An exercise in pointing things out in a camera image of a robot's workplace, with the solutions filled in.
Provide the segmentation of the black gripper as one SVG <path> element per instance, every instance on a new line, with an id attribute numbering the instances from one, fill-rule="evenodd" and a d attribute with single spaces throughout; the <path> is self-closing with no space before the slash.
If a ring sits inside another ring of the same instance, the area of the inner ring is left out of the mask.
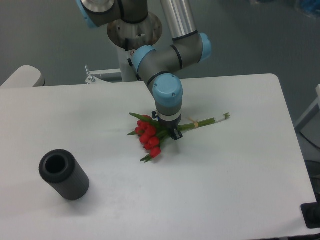
<path id="1" fill-rule="evenodd" d="M 168 135 L 173 140 L 179 140 L 183 137 L 181 131 L 177 129 L 179 123 L 181 122 L 181 111 L 174 115 L 163 115 L 158 111 L 153 111 L 152 118 L 157 119 L 160 125 L 169 128 Z"/>

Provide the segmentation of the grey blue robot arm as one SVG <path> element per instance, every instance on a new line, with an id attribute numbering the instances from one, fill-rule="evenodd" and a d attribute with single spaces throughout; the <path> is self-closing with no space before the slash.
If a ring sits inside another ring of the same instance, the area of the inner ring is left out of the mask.
<path id="1" fill-rule="evenodd" d="M 126 64 L 152 94 L 153 118 L 178 140 L 183 130 L 183 87 L 176 72 L 208 59 L 212 44 L 206 34 L 198 32 L 188 0 L 163 0 L 160 4 L 172 37 L 172 45 L 165 50 L 155 49 L 162 23 L 149 11 L 146 0 L 77 1 L 90 28 L 107 26 L 109 39 L 124 50 Z"/>

